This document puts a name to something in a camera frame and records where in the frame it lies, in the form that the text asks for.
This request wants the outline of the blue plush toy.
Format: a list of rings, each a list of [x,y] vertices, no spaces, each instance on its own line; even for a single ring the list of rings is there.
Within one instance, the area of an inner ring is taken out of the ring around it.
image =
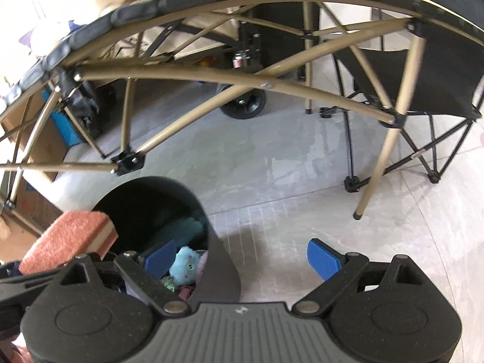
[[[196,281],[200,254],[190,247],[182,247],[175,255],[169,269],[170,277],[177,286],[185,286]]]

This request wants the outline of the black folding chair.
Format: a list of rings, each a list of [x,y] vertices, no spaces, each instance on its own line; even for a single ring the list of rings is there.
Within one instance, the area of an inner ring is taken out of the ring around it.
[[[459,14],[464,19],[471,21],[483,29],[483,0],[433,0],[444,8]],[[483,95],[480,95],[477,105],[474,105],[474,93],[483,79],[483,47],[478,46],[474,41],[461,38],[450,30],[430,23],[430,19],[411,19],[407,29],[415,37],[424,41],[423,54],[417,73],[413,90],[404,94],[400,83],[409,76],[410,69],[406,67],[409,61],[410,50],[387,51],[383,48],[383,40],[380,49],[360,49],[360,55],[366,57],[370,67],[374,69],[379,77],[390,101],[393,103],[395,116],[394,123],[383,123],[390,129],[390,132],[399,131],[404,141],[412,149],[409,156],[406,156],[389,165],[383,171],[383,175],[406,165],[412,159],[418,158],[427,172],[427,177],[433,184],[440,182],[443,173],[446,172],[450,163],[454,160],[457,152],[463,145],[469,134],[473,123],[482,117],[480,112],[483,105]],[[377,106],[383,108],[383,101],[377,90],[369,80],[368,74],[364,72],[355,52],[349,47],[342,49],[332,55],[334,68],[340,86],[340,95],[345,96],[345,90],[341,78],[340,63],[346,68],[353,78],[354,91],[348,96],[349,99],[357,95],[363,95],[366,99],[365,106]],[[397,112],[397,97],[412,92],[412,97],[407,106],[407,112]],[[367,185],[371,178],[360,180],[355,175],[354,152],[349,123],[349,112],[342,107],[322,107],[320,117],[331,118],[334,114],[341,112],[345,123],[345,140],[348,160],[348,174],[345,178],[345,190],[355,193]],[[445,133],[436,136],[434,116],[455,116],[463,120]],[[407,116],[427,116],[430,129],[430,142],[418,147],[417,143],[410,137],[405,125]],[[463,134],[449,155],[446,163],[439,169],[437,160],[437,146],[446,141],[450,136],[464,128]],[[423,154],[431,151],[432,161],[430,163]]]

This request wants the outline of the black wagon wheel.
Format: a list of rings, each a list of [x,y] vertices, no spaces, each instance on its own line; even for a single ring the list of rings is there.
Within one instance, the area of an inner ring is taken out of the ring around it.
[[[222,113],[235,120],[249,120],[259,115],[266,106],[263,90],[252,89],[220,107]]]

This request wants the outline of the tan folding camping table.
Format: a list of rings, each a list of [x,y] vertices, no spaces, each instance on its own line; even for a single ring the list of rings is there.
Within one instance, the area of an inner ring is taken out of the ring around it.
[[[126,175],[144,166],[154,148],[210,112],[252,89],[301,97],[307,109],[314,102],[342,107],[394,123],[393,103],[360,49],[410,50],[410,74],[400,77],[404,94],[414,89],[424,41],[407,29],[411,19],[457,33],[483,47],[483,29],[433,0],[138,0],[100,12],[92,21],[62,30],[52,21],[32,32],[44,43],[34,61],[25,64],[18,79],[1,95],[5,120],[33,96],[44,106],[37,117],[4,134],[18,133],[12,161],[1,164],[14,180],[3,205],[16,206],[25,171],[106,171]],[[375,84],[383,108],[365,106],[354,91],[353,78],[340,63],[345,96],[340,95],[332,55],[350,48]],[[125,92],[121,116],[121,144],[113,155],[99,153],[98,162],[35,163],[30,154],[54,112],[64,113],[91,148],[103,116],[103,105],[115,97],[112,83],[121,80]],[[134,145],[131,123],[135,85],[139,80],[180,80],[214,83],[209,100],[191,109],[140,145]],[[16,162],[23,129],[34,123],[21,162]],[[355,213],[360,219],[389,165],[399,131],[387,135],[370,182]]]

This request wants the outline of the pink layered sponge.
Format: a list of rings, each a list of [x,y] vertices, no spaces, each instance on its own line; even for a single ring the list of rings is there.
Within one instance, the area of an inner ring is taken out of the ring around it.
[[[110,218],[101,211],[68,211],[57,218],[22,258],[21,274],[52,270],[80,254],[104,258],[118,238]]]

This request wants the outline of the black round trash bin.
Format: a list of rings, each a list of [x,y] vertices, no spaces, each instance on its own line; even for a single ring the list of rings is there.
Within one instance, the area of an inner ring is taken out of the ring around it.
[[[240,276],[229,253],[206,215],[202,204],[183,184],[160,176],[125,182],[104,195],[93,207],[108,215],[118,238],[111,247],[115,254],[145,252],[173,240],[182,247],[208,251],[200,284],[189,305],[240,300]]]

